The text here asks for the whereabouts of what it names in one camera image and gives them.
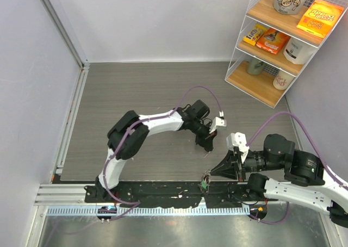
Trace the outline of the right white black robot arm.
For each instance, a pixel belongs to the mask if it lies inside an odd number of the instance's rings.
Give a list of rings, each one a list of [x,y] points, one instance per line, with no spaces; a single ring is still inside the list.
[[[319,157],[297,150],[294,142],[279,134],[267,135],[261,151],[251,151],[240,132],[226,140],[228,152],[210,175],[246,182],[246,194],[253,201],[292,202],[347,227],[347,182]]]

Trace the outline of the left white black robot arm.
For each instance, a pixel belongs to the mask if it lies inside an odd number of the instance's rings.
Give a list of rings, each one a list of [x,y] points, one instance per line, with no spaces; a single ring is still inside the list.
[[[104,202],[118,200],[115,187],[126,161],[138,153],[149,136],[189,130],[195,135],[196,145],[207,152],[212,151],[213,140],[218,132],[216,121],[224,119],[221,113],[219,117],[205,123],[209,113],[209,107],[201,100],[154,115],[139,115],[133,110],[128,111],[107,134],[107,159],[95,180],[96,197]]]

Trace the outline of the silver keys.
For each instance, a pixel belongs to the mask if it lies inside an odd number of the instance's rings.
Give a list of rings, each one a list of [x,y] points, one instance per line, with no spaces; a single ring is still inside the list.
[[[209,187],[211,183],[211,170],[206,170],[199,182],[199,188],[202,194],[207,195],[209,193]]]

